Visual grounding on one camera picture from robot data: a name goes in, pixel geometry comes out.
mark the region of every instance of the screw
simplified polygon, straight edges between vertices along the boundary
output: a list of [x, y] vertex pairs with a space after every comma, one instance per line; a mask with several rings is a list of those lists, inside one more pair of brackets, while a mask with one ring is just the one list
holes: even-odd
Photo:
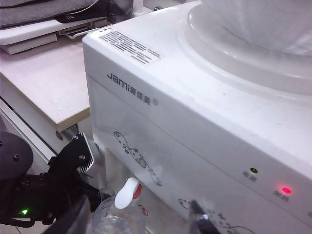
[[154, 104], [155, 106], [157, 106], [157, 105], [159, 104], [159, 102], [158, 102], [158, 100], [157, 100], [156, 98], [153, 99], [153, 104]]
[[19, 160], [19, 158], [20, 158], [20, 156], [19, 156], [19, 155], [14, 155], [14, 156], [13, 156], [13, 160], [14, 160], [14, 161], [18, 161], [18, 160]]
[[62, 135], [61, 135], [58, 131], [55, 131], [55, 135], [57, 135], [57, 138], [58, 138], [59, 140], [63, 140]]
[[52, 218], [52, 216], [53, 216], [53, 213], [50, 211], [50, 212], [48, 213], [47, 217], [48, 217], [48, 218]]

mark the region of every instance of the label sticker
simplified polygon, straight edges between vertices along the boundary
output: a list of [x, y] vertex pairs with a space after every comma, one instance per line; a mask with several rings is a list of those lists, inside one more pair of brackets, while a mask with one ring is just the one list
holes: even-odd
[[115, 29], [104, 28], [99, 31], [99, 33], [99, 38], [103, 42], [120, 50], [141, 64], [148, 65], [162, 57], [160, 53], [142, 45]]

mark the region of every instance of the gray fabric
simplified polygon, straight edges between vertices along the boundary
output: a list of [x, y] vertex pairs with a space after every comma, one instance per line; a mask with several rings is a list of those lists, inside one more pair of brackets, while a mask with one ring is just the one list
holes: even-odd
[[50, 1], [50, 0], [0, 0], [0, 7], [14, 7], [25, 3], [40, 1]]
[[87, 7], [96, 0], [51, 0], [0, 9], [0, 27], [9, 27], [52, 18]]

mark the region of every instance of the white desk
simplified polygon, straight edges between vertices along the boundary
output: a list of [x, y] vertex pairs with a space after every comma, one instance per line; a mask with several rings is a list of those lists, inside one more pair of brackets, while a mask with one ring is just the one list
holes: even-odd
[[0, 51], [1, 97], [56, 152], [56, 138], [90, 115], [81, 38], [59, 37], [15, 55]]

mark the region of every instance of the green led light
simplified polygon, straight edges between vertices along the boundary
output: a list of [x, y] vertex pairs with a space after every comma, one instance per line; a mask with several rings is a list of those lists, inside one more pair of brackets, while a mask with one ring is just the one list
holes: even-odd
[[28, 213], [28, 210], [23, 210], [23, 211], [21, 211], [21, 214], [22, 214], [22, 215], [27, 215], [27, 213]]
[[251, 171], [252, 173], [255, 173], [255, 174], [258, 173], [258, 170], [257, 170], [256, 168], [250, 168], [250, 171]]

